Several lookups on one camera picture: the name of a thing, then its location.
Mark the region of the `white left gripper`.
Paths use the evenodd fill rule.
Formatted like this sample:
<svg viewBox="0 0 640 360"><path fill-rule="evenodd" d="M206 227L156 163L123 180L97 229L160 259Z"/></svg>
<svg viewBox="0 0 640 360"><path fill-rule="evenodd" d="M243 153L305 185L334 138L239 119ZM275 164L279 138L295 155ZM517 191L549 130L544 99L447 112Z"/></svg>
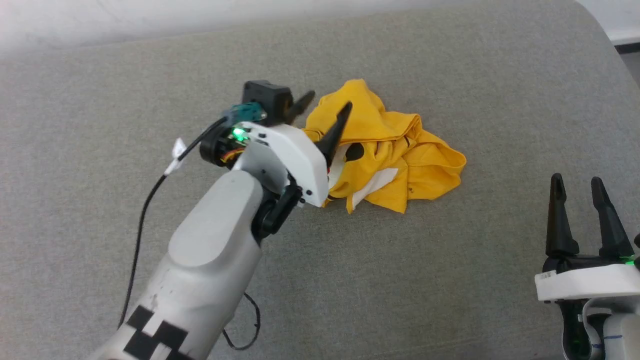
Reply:
<svg viewBox="0 0 640 360"><path fill-rule="evenodd" d="M352 111L347 101L326 134L313 143L301 129L291 126L307 111L316 92L307 91L286 110L286 123L265 127L254 122L223 124L199 144L201 158L215 166L251 174L275 194L295 183L304 202L322 207L329 194L328 169L338 150Z"/></svg>

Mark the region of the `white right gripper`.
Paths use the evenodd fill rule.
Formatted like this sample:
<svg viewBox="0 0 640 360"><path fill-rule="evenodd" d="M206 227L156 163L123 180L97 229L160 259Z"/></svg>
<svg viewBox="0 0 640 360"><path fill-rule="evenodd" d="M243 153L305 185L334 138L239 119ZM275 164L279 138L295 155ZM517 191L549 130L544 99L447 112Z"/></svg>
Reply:
<svg viewBox="0 0 640 360"><path fill-rule="evenodd" d="M542 272L534 276L539 301L568 301L638 296L638 268L622 259L635 256L626 230L600 177L590 180L592 202L598 212L601 248L599 256L578 255L565 203L562 174L550 179L545 253Z"/></svg>

